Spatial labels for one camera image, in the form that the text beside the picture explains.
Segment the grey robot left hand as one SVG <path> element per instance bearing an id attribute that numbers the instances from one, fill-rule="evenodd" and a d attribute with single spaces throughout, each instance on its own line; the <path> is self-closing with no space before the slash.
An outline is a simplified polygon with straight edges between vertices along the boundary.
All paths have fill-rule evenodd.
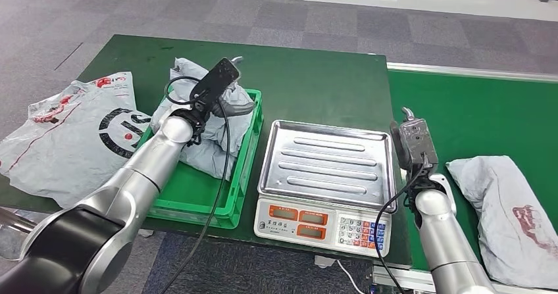
<path id="1" fill-rule="evenodd" d="M 219 118 L 242 116 L 252 112 L 254 105 L 254 101 L 244 88 L 238 84 L 238 81 L 235 81 L 228 85 L 213 105 L 211 112 Z"/>

